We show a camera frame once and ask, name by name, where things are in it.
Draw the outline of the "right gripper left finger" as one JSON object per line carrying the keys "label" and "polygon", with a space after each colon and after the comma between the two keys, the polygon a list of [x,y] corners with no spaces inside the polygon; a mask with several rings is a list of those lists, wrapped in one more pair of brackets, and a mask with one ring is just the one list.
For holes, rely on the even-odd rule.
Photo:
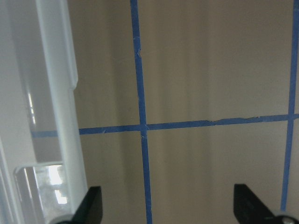
{"label": "right gripper left finger", "polygon": [[101,186],[90,187],[71,218],[54,221],[54,224],[100,224],[103,219]]}

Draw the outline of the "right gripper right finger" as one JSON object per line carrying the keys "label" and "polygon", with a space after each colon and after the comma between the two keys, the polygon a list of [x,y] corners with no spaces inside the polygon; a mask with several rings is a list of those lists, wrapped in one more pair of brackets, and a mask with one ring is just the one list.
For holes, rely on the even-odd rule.
{"label": "right gripper right finger", "polygon": [[274,215],[246,184],[234,185],[234,216],[240,224],[297,224],[288,215]]}

